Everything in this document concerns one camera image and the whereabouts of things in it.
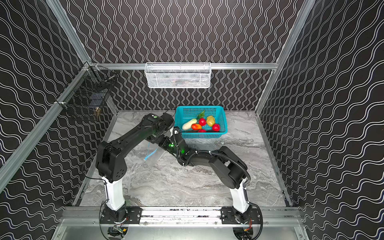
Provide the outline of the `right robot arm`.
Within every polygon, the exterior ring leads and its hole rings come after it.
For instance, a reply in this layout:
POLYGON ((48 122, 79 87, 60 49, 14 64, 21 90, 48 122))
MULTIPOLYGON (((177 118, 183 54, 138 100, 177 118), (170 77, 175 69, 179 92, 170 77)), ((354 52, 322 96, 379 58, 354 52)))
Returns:
POLYGON ((251 222, 252 207, 246 190, 251 177, 246 164, 229 148, 221 147, 215 151, 190 148, 177 130, 170 137, 160 136, 156 144, 173 155, 183 167, 210 167, 230 189, 233 200, 232 221, 238 224, 251 222))

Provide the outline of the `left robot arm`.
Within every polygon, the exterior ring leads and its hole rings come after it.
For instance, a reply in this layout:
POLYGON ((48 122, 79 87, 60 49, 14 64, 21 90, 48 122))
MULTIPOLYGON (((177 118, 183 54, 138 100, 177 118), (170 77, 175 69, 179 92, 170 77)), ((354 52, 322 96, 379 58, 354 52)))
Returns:
POLYGON ((163 113, 145 115, 141 122, 121 137, 99 144, 96 168, 104 181, 107 202, 103 215, 120 224, 128 216, 126 200, 123 195, 123 177, 127 173, 125 157, 141 142, 159 143, 166 137, 166 132, 174 125, 174 118, 163 113))

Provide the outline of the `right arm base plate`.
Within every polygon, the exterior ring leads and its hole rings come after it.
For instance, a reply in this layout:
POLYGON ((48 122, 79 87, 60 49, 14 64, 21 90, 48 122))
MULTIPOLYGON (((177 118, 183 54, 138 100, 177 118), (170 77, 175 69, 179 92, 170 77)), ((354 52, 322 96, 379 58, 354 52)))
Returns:
POLYGON ((244 213, 239 212, 233 207, 223 207, 221 208, 220 219, 224 225, 249 225, 250 221, 252 221, 252 224, 257 225, 261 223, 262 214, 255 206, 250 206, 244 213))

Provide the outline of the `dark red apple toy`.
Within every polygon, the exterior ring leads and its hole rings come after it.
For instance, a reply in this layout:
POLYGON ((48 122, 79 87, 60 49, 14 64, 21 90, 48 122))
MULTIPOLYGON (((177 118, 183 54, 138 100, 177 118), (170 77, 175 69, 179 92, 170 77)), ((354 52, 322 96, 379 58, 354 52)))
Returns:
POLYGON ((205 126, 207 124, 206 120, 204 118, 199 119, 199 124, 201 126, 205 126))

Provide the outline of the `clear zip top bag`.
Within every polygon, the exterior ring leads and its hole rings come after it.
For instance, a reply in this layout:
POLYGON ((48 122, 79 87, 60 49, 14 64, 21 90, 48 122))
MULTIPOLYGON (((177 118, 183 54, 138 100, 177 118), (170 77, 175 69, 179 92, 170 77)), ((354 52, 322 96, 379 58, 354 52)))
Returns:
POLYGON ((164 149, 159 147, 156 144, 148 143, 148 148, 147 148, 147 155, 144 158, 145 163, 149 167, 154 167, 157 162, 163 157, 163 155, 166 153, 164 149))

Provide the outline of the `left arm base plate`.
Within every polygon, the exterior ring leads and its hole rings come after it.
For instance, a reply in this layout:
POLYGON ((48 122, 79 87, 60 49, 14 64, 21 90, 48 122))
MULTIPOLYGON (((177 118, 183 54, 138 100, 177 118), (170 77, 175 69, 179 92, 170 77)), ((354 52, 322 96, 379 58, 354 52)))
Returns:
POLYGON ((139 224, 143 209, 140 207, 125 207, 114 211, 105 207, 100 216, 101 224, 139 224))

